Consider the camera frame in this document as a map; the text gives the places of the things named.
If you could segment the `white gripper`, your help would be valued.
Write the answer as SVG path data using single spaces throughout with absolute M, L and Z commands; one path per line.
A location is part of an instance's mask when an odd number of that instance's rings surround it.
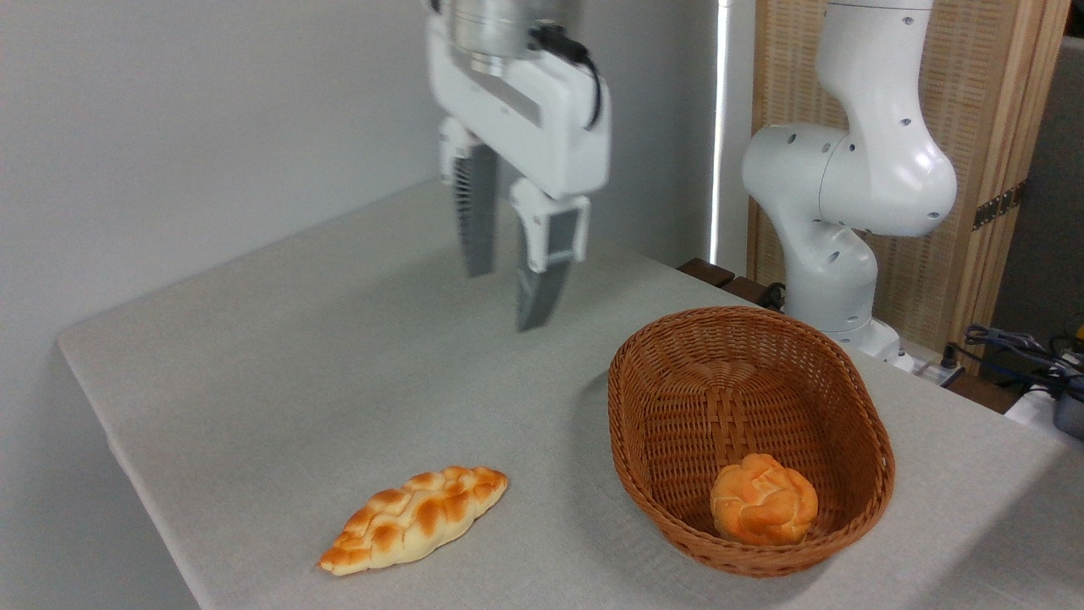
M 601 86 L 601 117 L 589 129 L 595 80 L 588 69 L 542 51 L 492 76 L 450 46 L 446 17 L 429 17 L 427 38 L 434 96 L 452 116 L 440 127 L 440 169 L 466 274 L 493 271 L 501 156 L 533 182 L 519 178 L 511 189 L 520 232 L 517 328 L 542 327 L 569 268 L 586 255 L 591 202 L 579 194 L 599 190 L 611 173 L 611 94 Z

